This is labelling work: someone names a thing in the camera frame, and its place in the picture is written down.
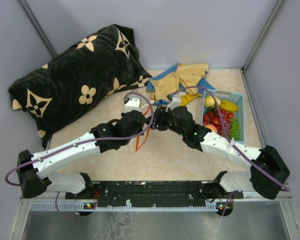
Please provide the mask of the clear zip top bag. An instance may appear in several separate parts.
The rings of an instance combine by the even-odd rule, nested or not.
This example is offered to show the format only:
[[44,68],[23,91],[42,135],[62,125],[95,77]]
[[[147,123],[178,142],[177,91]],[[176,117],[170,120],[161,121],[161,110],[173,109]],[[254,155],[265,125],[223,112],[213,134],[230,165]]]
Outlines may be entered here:
[[143,93],[132,90],[123,98],[123,115],[137,124],[135,136],[135,152],[138,152],[146,143],[150,127],[154,120],[154,97],[147,98]]

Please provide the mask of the orange peach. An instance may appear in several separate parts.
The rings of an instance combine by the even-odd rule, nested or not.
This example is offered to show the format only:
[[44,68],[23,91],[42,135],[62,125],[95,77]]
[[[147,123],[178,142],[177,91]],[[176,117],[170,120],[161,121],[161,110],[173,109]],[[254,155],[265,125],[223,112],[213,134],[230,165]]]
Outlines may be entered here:
[[218,129],[212,124],[206,124],[204,127],[210,129],[212,132],[218,133]]

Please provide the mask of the light blue plastic basket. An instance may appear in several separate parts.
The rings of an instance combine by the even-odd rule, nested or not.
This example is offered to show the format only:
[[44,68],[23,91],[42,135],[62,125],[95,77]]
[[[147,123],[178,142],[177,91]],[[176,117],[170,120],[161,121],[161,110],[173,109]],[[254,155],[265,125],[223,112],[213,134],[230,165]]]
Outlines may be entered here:
[[[240,93],[236,92],[229,92],[229,91],[221,91],[221,90],[210,90],[213,95],[215,96],[216,100],[220,104],[223,100],[228,100],[230,102],[235,103],[238,106],[238,111],[234,112],[235,117],[238,119],[238,122],[240,124],[240,140],[237,141],[238,143],[244,143],[245,142],[245,108],[244,108],[244,97]],[[202,114],[201,114],[201,122],[203,123],[203,115],[205,114],[205,111],[207,109],[215,108],[215,106],[210,106],[208,108],[205,108],[204,106],[204,100],[206,97],[210,96],[209,93],[204,92],[203,93],[203,106],[202,106]]]

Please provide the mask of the yellow banana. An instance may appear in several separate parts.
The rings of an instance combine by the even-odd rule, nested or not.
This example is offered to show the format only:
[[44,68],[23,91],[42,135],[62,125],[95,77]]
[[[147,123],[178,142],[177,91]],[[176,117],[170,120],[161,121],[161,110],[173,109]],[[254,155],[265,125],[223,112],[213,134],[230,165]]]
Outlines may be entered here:
[[235,103],[233,103],[229,100],[222,100],[219,107],[220,107],[220,109],[223,109],[227,112],[233,112],[233,113],[237,112],[239,109]]

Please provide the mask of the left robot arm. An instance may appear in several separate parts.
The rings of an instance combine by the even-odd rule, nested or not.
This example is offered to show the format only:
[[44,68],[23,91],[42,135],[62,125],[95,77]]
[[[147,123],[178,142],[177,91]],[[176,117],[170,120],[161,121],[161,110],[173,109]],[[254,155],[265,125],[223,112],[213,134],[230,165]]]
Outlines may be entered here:
[[146,118],[141,112],[132,110],[123,113],[121,119],[101,123],[59,147],[37,153],[20,152],[16,173],[22,196],[31,199],[45,192],[67,192],[85,199],[91,197],[94,186],[88,174],[64,174],[57,170],[91,155],[118,150],[143,134],[144,125],[150,126],[153,120],[153,116]]

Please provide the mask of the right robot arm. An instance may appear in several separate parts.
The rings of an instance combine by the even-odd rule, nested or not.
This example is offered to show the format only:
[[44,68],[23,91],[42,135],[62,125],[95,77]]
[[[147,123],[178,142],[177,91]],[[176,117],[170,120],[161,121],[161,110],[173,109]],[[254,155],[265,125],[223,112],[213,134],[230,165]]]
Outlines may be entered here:
[[182,137],[191,149],[225,158],[243,168],[243,171],[225,172],[213,185],[213,192],[225,198],[230,192],[254,191],[262,197],[274,200],[290,175],[290,170],[272,146],[250,147],[211,131],[195,123],[192,114],[185,106],[174,109],[159,107],[155,111],[154,128],[170,130]]

